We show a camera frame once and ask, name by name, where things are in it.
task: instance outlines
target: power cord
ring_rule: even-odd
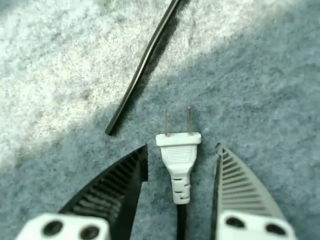
[[[154,31],[143,55],[140,60],[140,63],[134,73],[134,76],[129,84],[129,87],[127,88],[120,105],[116,109],[110,123],[105,129],[105,133],[109,136],[113,135],[115,132],[115,127],[119,123],[119,118],[121,117],[123,110],[125,109],[125,106],[130,99],[134,89],[136,89],[137,85],[143,78],[144,72],[150,62],[150,59],[152,57],[152,54],[154,53],[156,46],[158,42],[160,41],[161,37],[163,36],[163,33],[165,31],[165,28],[167,27],[168,23],[170,22],[171,18],[174,17],[174,15],[177,12],[177,9],[179,7],[181,0],[172,0],[170,5],[168,6],[167,10],[165,11],[159,25],[157,26],[156,30]]]
[[[155,136],[162,161],[170,173],[173,202],[177,205],[177,240],[185,239],[187,204],[190,202],[190,173],[197,159],[202,136],[192,132],[191,108],[187,112],[188,132],[168,133],[167,111],[164,113],[164,134]]]
[[[177,205],[176,215],[177,215],[176,240],[185,240],[187,205],[186,204]]]

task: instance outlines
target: screw hole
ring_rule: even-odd
[[[233,227],[236,227],[236,228],[244,228],[245,227],[245,224],[243,221],[241,221],[240,219],[238,218],[235,218],[235,217],[229,217],[227,220],[226,220],[226,224],[230,225],[230,226],[233,226]]]
[[[282,227],[275,225],[275,224],[268,224],[265,229],[269,233],[278,234],[278,235],[286,235],[285,230]]]
[[[60,221],[51,221],[43,228],[43,234],[46,236],[53,236],[59,233],[62,229],[62,222]]]
[[[95,226],[88,226],[83,229],[80,233],[80,237],[83,240],[92,240],[97,237],[99,234],[99,228]]]

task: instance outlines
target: gray carpet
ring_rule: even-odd
[[[175,238],[155,136],[193,129],[187,239],[210,236],[213,152],[258,176],[300,240],[320,239],[320,3],[190,0],[117,136],[104,133],[170,0],[0,1],[0,239],[56,212],[102,170],[148,144],[132,240]]]

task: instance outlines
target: metal prong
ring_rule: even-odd
[[[187,119],[187,123],[188,123],[188,134],[191,135],[191,134],[192,134],[191,107],[189,107],[189,106],[188,106],[188,119]]]
[[[168,136],[168,116],[167,109],[164,110],[164,135]]]

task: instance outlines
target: wire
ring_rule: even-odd
[[[167,27],[168,23],[170,22],[170,19],[174,16],[174,14],[177,12],[179,3],[181,0],[172,0],[169,7],[167,8],[166,12],[164,13],[159,25],[157,26],[155,32],[153,33],[151,40],[149,41],[142,58],[140,60],[140,63],[135,71],[135,74],[129,84],[128,89],[126,90],[120,105],[116,109],[110,123],[105,129],[105,133],[109,136],[113,135],[115,132],[115,127],[117,126],[119,122],[119,118],[123,114],[124,108],[128,102],[128,99],[131,97],[133,91],[136,89],[136,86],[141,81],[143,74],[147,68],[147,65],[150,62],[151,56],[154,53],[156,46],[162,37],[165,28]]]
[[[176,206],[176,213],[177,213],[176,240],[185,240],[187,205],[178,204]]]

